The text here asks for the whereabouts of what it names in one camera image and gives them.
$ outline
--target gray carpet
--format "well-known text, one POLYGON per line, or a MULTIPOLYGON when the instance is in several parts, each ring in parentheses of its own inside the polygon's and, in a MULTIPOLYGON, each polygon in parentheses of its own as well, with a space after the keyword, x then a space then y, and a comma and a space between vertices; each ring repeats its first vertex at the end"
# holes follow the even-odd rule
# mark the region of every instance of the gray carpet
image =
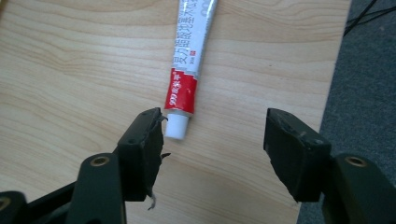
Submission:
MULTIPOLYGON (((351 20, 371 0, 354 0, 351 20)), ((368 11, 396 7, 379 0, 368 11)), ((356 26, 343 39, 320 133, 332 154, 375 162, 396 186, 396 11, 356 26)), ((324 223, 321 203, 303 203, 297 223, 324 223)))

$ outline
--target tube cap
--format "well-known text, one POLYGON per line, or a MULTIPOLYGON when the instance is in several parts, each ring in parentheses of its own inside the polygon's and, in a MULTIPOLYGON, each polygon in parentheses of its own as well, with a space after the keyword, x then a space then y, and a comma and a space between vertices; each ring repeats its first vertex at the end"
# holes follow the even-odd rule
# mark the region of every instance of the tube cap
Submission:
POLYGON ((168 114, 167 117, 165 137, 183 140, 189 124, 189 117, 178 114, 168 114))

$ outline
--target red label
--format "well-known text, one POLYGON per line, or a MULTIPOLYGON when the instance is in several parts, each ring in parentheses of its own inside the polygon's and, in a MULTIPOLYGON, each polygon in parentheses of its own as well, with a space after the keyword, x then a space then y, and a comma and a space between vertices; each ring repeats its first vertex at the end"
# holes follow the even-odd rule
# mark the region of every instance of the red label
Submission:
POLYGON ((166 95, 165 109, 179 109, 194 113, 194 97, 197 80, 193 75, 172 68, 171 81, 166 95))

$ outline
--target tube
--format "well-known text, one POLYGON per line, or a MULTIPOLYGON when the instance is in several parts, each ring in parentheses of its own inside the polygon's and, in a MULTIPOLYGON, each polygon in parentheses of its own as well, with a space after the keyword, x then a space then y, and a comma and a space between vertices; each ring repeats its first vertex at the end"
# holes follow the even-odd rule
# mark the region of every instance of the tube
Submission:
POLYGON ((165 137, 184 139, 194 113, 207 34, 217 0, 180 0, 171 77, 164 109, 168 111, 165 137))

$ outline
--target wooden table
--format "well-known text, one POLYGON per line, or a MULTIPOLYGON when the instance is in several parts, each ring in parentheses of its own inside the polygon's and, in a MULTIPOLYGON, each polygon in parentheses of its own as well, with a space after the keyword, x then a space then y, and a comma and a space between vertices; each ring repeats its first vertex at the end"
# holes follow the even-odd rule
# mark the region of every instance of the wooden table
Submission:
MULTIPOLYGON (((163 107, 177 4, 2 1, 0 191, 30 202, 76 180, 85 158, 163 107)), ((294 223, 299 204, 262 150, 266 110, 318 129, 348 6, 219 0, 187 137, 165 140, 157 206, 127 203, 129 223, 294 223)))

